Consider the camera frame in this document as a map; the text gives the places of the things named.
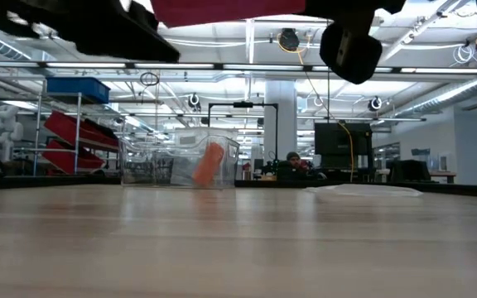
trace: white column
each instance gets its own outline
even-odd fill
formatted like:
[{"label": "white column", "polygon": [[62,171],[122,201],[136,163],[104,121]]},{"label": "white column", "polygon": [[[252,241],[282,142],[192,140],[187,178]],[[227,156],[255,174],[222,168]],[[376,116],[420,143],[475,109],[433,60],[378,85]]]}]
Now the white column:
[{"label": "white column", "polygon": [[[264,103],[279,103],[278,159],[285,160],[287,153],[297,149],[297,103],[293,80],[266,82]],[[264,160],[273,160],[275,153],[276,110],[264,108]]]}]

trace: red storage tray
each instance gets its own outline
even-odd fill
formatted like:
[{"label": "red storage tray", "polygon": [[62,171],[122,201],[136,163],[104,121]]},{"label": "red storage tray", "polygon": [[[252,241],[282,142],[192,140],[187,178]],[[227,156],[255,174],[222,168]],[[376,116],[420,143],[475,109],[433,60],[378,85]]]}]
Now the red storage tray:
[{"label": "red storage tray", "polygon": [[[47,149],[64,149],[74,150],[75,148],[69,144],[52,140],[47,144]],[[75,174],[75,153],[74,152],[43,152],[43,157],[51,164],[66,174]],[[78,172],[90,172],[100,169],[104,161],[91,154],[83,147],[79,148],[79,160],[77,161]]]},{"label": "red storage tray", "polygon": [[305,11],[306,0],[151,0],[167,27],[234,21]]},{"label": "red storage tray", "polygon": [[[71,146],[75,145],[76,118],[54,111],[44,126]],[[101,131],[83,121],[80,121],[79,144],[95,150],[110,152],[119,150],[118,139],[105,136]]]}]

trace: ceiling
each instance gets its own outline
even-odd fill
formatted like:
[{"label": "ceiling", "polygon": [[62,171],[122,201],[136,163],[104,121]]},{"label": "ceiling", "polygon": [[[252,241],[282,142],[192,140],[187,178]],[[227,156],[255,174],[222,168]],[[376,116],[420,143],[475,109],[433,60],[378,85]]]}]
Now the ceiling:
[{"label": "ceiling", "polygon": [[[384,10],[375,13],[371,34],[384,45],[384,51],[389,45],[401,38],[408,31],[417,26],[422,17],[429,17],[445,0],[408,0],[403,10],[396,15],[389,15]],[[150,0],[136,0],[148,10],[152,10]],[[412,42],[404,46],[391,58],[381,61],[384,67],[477,67],[477,53],[462,54],[464,59],[457,63],[454,53],[465,41],[474,41],[477,37],[477,15],[475,7],[469,3],[459,11],[447,14],[445,18],[432,23],[426,30],[420,31]],[[253,22],[245,20],[222,22],[198,26],[177,28],[159,27],[159,33],[165,37],[181,53],[182,63],[241,63],[241,64],[279,64],[299,65],[297,54],[282,51],[277,44],[277,34],[282,28],[295,28],[300,37],[303,49],[302,59],[305,65],[323,65],[319,57],[321,35],[325,30],[325,20],[299,16],[272,16],[260,17]],[[44,32],[50,29],[40,28]],[[248,33],[253,32],[253,39],[248,39]],[[31,40],[8,36],[0,31],[0,41],[35,57],[42,51],[58,61],[119,61],[117,58],[97,57],[80,54],[72,42],[58,38]],[[112,36],[112,42],[123,42],[121,36]],[[56,70],[56,75],[93,75],[101,79],[111,88],[111,98],[120,103],[119,107],[129,113],[154,113],[156,105],[151,102],[158,98],[164,102],[159,107],[159,113],[188,112],[187,101],[196,93],[200,98],[202,111],[207,109],[209,102],[233,102],[248,99],[261,103],[264,95],[264,83],[270,78],[267,74],[255,73],[250,80],[248,73],[240,71],[216,70],[164,70],[160,76],[165,78],[159,87],[149,87],[139,84],[138,77],[141,71],[129,70]],[[15,82],[29,89],[41,90],[42,77],[24,70],[1,69],[0,76],[13,79]],[[208,78],[219,77],[215,81]],[[343,80],[333,77],[328,80],[325,76],[316,74],[312,80],[302,75],[292,78],[296,81],[296,92],[301,98],[307,99],[307,109],[301,110],[300,115],[324,115],[324,108],[318,104],[313,94],[314,85],[317,93],[327,99],[330,95],[330,108],[335,116],[361,116],[366,114],[367,99],[379,96],[386,99],[397,108],[409,106],[415,100],[449,82],[461,81],[456,76],[375,76],[371,80],[360,84],[346,84]],[[215,108],[216,112],[244,113],[232,108]],[[262,114],[260,108],[248,110],[247,113]],[[154,123],[153,118],[141,117],[141,120]],[[163,129],[183,127],[174,118],[160,119]],[[199,125],[192,121],[190,125]],[[225,119],[211,123],[216,127],[256,127],[254,121],[244,124],[243,119]],[[298,129],[311,129],[312,122],[302,120]]]}]

